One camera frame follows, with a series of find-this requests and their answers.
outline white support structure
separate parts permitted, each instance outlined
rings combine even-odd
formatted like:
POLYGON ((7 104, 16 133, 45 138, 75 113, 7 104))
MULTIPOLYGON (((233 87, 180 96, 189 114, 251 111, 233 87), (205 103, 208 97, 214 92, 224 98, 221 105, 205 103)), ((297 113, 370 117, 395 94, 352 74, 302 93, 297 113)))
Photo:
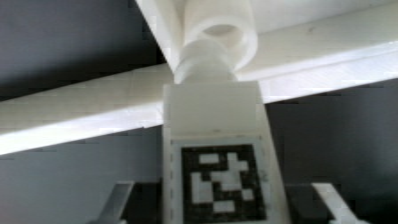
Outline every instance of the white support structure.
MULTIPOLYGON (((326 15, 313 17, 299 13, 311 7, 308 1, 292 1, 292 8, 281 1, 253 1, 254 18, 265 22, 258 53, 237 75, 240 80, 260 81, 263 103, 398 77, 398 3, 342 0, 342 10, 329 10, 324 6, 336 1, 317 1, 313 13, 326 15), (270 21, 274 11, 263 10, 272 9, 295 16, 270 21)), ((178 66, 185 1, 137 2, 173 69, 167 65, 139 69, 2 102, 0 155, 164 123, 162 86, 173 83, 178 66)))
POLYGON ((333 212, 334 220, 331 224, 368 224, 368 222, 358 219, 333 184, 313 183, 313 187, 333 212))
POLYGON ((224 216, 222 223, 288 224, 286 195, 258 82, 169 85, 166 117, 166 223, 182 224, 198 219, 203 219, 198 223, 219 223, 217 217, 224 216), (237 160, 230 158, 235 153, 238 157, 242 153, 247 156, 237 160), (247 188, 242 187, 246 182, 240 179, 246 175, 251 176, 249 182, 260 181, 260 185, 249 185, 247 188), (226 185, 221 191, 215 189, 217 184, 226 185), (242 196, 222 200, 233 194, 228 193, 231 191, 242 192, 242 196))

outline dark ceiling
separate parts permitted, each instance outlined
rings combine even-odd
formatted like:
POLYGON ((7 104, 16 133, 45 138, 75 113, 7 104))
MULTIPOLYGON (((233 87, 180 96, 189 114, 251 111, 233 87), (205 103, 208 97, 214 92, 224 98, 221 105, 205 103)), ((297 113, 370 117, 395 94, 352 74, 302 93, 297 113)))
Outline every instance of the dark ceiling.
POLYGON ((134 0, 0 1, 0 99, 164 63, 134 0))
MULTIPOLYGON (((160 63, 134 0, 0 1, 0 100, 160 63)), ((331 181, 375 224, 398 220, 397 96, 393 80, 267 106, 288 191, 331 181)))

